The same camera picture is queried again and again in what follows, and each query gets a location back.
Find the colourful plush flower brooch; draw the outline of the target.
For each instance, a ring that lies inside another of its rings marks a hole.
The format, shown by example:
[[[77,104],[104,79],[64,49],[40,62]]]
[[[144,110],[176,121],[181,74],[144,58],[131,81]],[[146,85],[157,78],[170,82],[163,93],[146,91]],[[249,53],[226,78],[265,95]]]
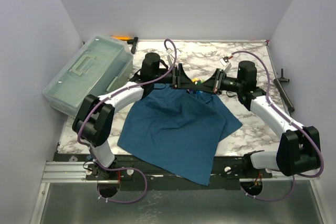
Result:
[[[193,78],[192,82],[196,86],[200,86],[205,80],[201,78]],[[192,94],[201,94],[202,91],[200,90],[195,90],[195,89],[187,89],[187,93],[192,93]]]

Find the blue t-shirt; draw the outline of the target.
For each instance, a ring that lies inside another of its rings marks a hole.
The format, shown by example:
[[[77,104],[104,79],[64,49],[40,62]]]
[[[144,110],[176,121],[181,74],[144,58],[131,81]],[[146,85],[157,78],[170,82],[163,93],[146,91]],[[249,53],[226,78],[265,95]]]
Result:
[[[118,146],[147,163],[207,186],[219,142],[241,126],[217,95],[190,94],[156,84],[131,107]]]

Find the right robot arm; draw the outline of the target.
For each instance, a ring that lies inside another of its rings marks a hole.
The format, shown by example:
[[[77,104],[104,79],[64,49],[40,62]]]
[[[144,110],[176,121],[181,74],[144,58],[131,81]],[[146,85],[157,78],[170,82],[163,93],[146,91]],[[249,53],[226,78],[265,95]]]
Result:
[[[276,170],[285,176],[299,175],[306,178],[320,176],[324,160],[320,149],[319,131],[314,126],[304,126],[287,115],[271,100],[268,91],[257,86],[257,68],[252,61],[238,64],[237,76],[228,77],[230,62],[220,60],[223,69],[202,84],[202,91],[231,91],[250,112],[260,117],[279,138],[277,151],[256,151],[244,156],[242,173],[249,178],[261,169]]]

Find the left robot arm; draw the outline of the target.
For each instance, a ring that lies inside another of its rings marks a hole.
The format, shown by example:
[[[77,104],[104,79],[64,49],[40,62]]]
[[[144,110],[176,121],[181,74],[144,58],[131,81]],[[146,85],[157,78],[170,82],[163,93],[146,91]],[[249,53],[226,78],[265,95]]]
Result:
[[[176,89],[198,88],[186,75],[182,64],[173,61],[164,68],[160,68],[160,65],[165,65],[165,62],[159,54],[147,53],[141,69],[124,86],[100,97],[89,94],[82,102],[72,130],[77,134],[78,142],[89,149],[94,163],[99,167],[98,173],[104,179],[112,179],[117,171],[113,164],[115,155],[108,145],[116,113],[148,96],[156,83],[168,84]]]

